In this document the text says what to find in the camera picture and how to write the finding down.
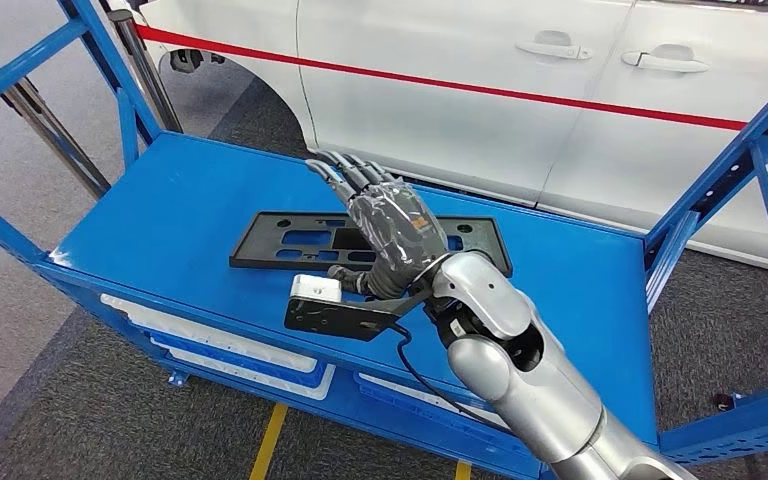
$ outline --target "black plastic panel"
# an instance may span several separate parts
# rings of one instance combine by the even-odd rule
[[[513,267],[492,217],[437,217],[449,250],[480,250],[506,277]],[[345,213],[259,212],[229,258],[232,267],[369,270],[375,252]]]

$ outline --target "car door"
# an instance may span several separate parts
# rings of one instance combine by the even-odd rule
[[[750,120],[768,100],[768,8],[638,2],[594,100]],[[540,205],[649,228],[735,134],[587,111],[559,154]],[[768,265],[768,220],[757,182],[695,240],[703,250]]]
[[[299,55],[328,62],[302,67],[318,145],[533,202],[579,112],[511,95],[587,97],[630,6],[301,0]]]

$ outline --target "white car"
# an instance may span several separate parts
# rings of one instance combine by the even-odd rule
[[[198,49],[239,63],[286,102],[309,148],[638,229],[768,100],[768,6],[152,0],[138,9],[156,61]],[[694,239],[768,267],[756,181]]]

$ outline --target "blue shelf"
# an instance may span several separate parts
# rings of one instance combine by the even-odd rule
[[[534,299],[608,408],[657,445],[641,238],[420,190],[437,214],[496,219],[514,285]],[[228,266],[228,253],[261,210],[339,212],[341,205],[298,160],[163,133],[53,252],[49,262],[66,268],[52,266],[48,274],[421,389],[396,355],[393,332],[364,343],[283,328],[296,272]],[[480,406],[452,374],[421,310],[402,324],[413,333],[407,355],[417,369],[438,388]]]

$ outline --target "robot finger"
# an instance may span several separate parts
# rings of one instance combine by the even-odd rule
[[[343,154],[334,151],[321,151],[318,153],[325,161],[337,167],[340,173],[343,174],[343,177],[346,178],[346,181],[358,192],[369,185],[369,180],[358,170],[357,165],[348,161]]]
[[[387,170],[384,170],[384,167],[378,164],[378,162],[373,162],[372,160],[367,160],[367,163],[369,163],[373,169],[375,169],[376,172],[378,172],[378,175],[381,175],[381,179],[385,182],[395,182],[396,177],[393,176],[392,173],[388,172]]]
[[[357,195],[357,191],[343,180],[333,168],[322,160],[305,160],[305,165],[325,180],[325,183],[331,187],[331,190],[334,190],[334,193],[337,194],[337,198],[340,199],[343,205],[349,206],[349,200]]]
[[[372,165],[367,163],[365,160],[360,159],[357,155],[346,155],[346,158],[348,158],[349,161],[357,166],[357,169],[363,173],[369,183],[378,185],[382,180],[384,180],[381,178],[381,175],[378,173],[378,171],[372,167]]]

